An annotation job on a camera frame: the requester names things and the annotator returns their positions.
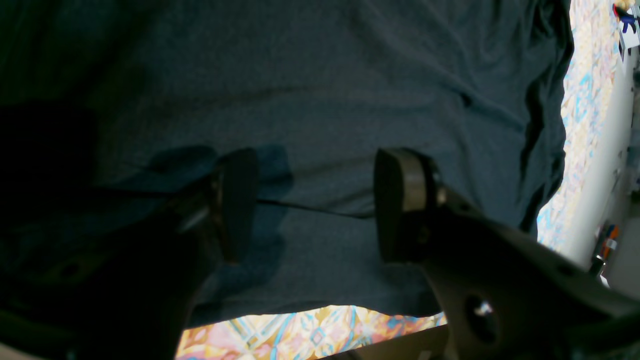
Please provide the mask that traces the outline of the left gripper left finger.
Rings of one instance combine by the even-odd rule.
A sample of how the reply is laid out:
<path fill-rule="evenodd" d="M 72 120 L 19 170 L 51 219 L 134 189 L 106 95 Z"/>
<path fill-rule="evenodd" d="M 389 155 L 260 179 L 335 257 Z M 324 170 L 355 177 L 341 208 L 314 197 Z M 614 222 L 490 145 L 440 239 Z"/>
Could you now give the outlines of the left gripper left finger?
<path fill-rule="evenodd" d="M 46 360 L 110 360 L 156 342 L 171 360 L 195 301 L 222 264 L 249 251 L 259 187 L 254 149 L 229 153 L 205 177 L 92 246 L 24 278 L 1 276 L 1 344 Z"/>

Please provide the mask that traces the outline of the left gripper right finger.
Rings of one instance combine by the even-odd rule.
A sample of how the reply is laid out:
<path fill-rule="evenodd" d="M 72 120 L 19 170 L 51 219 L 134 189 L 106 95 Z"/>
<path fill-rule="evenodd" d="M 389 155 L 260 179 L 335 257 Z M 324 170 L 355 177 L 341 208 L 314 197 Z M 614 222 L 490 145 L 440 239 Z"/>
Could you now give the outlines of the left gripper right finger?
<path fill-rule="evenodd" d="M 639 302 L 608 289 L 442 182 L 432 158 L 377 151 L 375 222 L 386 264 L 411 264 L 446 316 L 442 360 L 637 360 Z"/>

